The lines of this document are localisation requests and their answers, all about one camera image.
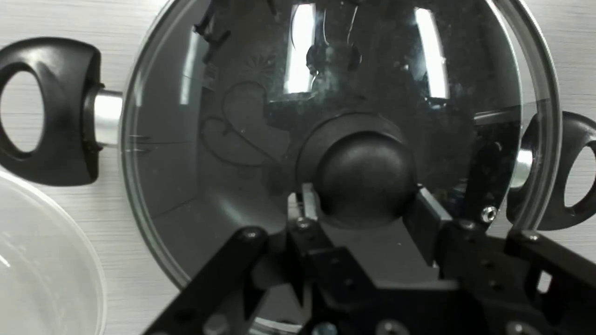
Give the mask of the clear plastic container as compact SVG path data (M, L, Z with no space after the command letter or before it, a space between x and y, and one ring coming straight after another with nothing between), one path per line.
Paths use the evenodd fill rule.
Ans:
M51 197L0 170L0 335L104 335L106 278Z

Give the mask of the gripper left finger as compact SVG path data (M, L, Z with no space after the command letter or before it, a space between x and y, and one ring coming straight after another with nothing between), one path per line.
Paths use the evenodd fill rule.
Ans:
M237 230L142 335L356 335L377 287L318 220L312 184L288 199L285 229ZM290 284L309 315L302 326L258 326L270 289Z

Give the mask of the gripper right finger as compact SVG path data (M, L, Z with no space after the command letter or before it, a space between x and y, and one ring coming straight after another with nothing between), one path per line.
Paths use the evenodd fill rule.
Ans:
M453 219L424 187L404 224L428 265L454 288L432 289L412 335L596 335L596 264L535 232L486 235Z

